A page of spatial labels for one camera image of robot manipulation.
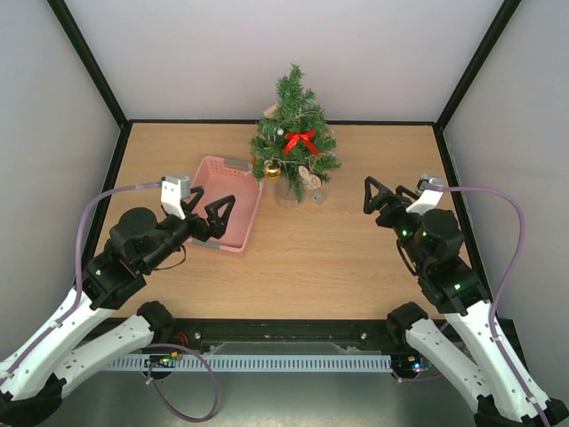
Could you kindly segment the small green christmas tree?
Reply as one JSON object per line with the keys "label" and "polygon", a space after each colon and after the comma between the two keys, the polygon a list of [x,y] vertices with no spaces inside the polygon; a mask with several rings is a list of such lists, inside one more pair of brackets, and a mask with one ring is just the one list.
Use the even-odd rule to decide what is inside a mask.
{"label": "small green christmas tree", "polygon": [[335,134],[317,95],[303,85],[304,76],[301,67],[292,64],[277,80],[276,103],[258,121],[249,142],[252,176],[258,181],[267,178],[274,166],[299,203],[312,190],[312,177],[323,185],[341,168]]}

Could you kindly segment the beige fabric bow ornament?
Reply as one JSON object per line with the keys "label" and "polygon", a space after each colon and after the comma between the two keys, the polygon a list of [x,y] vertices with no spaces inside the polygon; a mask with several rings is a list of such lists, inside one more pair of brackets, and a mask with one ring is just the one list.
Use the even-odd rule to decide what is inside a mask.
{"label": "beige fabric bow ornament", "polygon": [[267,119],[275,119],[277,117],[279,104],[275,102],[263,111],[263,116]]}

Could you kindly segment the gold bell with red ribbon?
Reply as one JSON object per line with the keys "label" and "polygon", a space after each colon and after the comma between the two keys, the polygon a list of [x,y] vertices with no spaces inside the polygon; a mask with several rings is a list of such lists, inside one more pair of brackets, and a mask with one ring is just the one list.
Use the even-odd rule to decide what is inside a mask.
{"label": "gold bell with red ribbon", "polygon": [[282,173],[281,165],[276,160],[268,160],[264,163],[263,174],[268,180],[276,180],[280,177]]}

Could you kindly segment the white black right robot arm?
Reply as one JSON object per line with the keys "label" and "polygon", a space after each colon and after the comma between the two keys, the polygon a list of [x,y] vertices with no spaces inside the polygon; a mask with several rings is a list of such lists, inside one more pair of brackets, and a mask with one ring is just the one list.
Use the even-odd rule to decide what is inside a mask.
{"label": "white black right robot arm", "polygon": [[469,404],[476,425],[556,426],[567,420],[568,408],[531,377],[500,326],[495,300],[461,259],[464,234],[454,212],[438,206],[446,191],[428,174],[414,191],[365,178],[365,214],[377,213],[377,225],[395,232],[405,266],[467,351],[414,302],[388,314],[389,341],[426,357]]}

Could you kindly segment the wooden heart ornament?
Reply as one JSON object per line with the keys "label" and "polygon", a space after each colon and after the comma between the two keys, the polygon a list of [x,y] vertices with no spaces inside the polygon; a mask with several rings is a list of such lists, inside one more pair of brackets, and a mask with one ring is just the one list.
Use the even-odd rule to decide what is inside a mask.
{"label": "wooden heart ornament", "polygon": [[305,190],[315,190],[322,186],[322,180],[313,174],[305,165],[298,166],[298,174]]}

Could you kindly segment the red ribbon bow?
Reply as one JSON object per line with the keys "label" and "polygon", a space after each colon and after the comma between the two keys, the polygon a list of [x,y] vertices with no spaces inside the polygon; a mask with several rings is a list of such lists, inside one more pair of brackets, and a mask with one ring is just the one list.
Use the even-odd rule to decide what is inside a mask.
{"label": "red ribbon bow", "polygon": [[316,135],[316,130],[309,130],[305,133],[287,133],[285,135],[287,143],[283,149],[283,152],[288,155],[299,143],[303,142],[305,147],[313,156],[318,156],[319,150],[312,141]]}

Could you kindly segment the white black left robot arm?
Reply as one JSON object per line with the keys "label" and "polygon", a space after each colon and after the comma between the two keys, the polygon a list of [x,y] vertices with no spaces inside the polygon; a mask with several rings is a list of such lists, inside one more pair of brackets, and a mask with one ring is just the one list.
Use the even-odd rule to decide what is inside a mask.
{"label": "white black left robot arm", "polygon": [[193,209],[201,187],[179,190],[161,183],[166,214],[159,221],[147,207],[123,213],[103,251],[88,263],[76,262],[76,283],[60,307],[1,364],[1,422],[37,426],[51,416],[79,384],[112,361],[147,346],[170,346],[175,320],[160,302],[146,302],[114,329],[84,338],[145,285],[145,278],[190,238],[221,238],[236,199]]}

